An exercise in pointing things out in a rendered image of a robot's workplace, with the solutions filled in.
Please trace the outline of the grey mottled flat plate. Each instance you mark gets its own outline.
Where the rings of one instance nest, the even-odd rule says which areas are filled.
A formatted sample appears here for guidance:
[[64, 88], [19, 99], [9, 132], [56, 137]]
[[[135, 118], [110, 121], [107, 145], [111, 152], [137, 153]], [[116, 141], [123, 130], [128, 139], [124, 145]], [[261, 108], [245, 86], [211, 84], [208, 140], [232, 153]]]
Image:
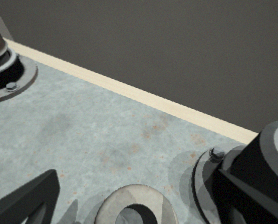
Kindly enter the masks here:
[[179, 224], [207, 224], [193, 190], [197, 163], [241, 142], [33, 61], [34, 83], [0, 102], [0, 199], [56, 169], [51, 224], [94, 224], [105, 199], [131, 184], [162, 193]]

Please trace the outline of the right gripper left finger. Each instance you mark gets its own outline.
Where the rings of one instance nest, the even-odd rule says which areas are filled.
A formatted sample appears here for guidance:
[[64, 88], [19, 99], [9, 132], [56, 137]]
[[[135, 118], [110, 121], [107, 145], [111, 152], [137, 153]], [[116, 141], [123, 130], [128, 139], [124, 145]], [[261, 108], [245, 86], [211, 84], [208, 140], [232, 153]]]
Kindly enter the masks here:
[[0, 224], [51, 224], [60, 184], [50, 169], [0, 199]]

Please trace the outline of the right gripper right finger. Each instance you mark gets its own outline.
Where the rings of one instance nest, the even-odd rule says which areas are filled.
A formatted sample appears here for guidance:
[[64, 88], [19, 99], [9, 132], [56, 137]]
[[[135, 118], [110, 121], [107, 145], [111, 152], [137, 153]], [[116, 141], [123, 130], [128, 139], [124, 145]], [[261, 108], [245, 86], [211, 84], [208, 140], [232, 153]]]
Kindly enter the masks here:
[[[278, 203], [223, 169], [215, 172], [212, 193], [221, 224], [278, 224]], [[243, 218], [244, 217], [244, 218]]]

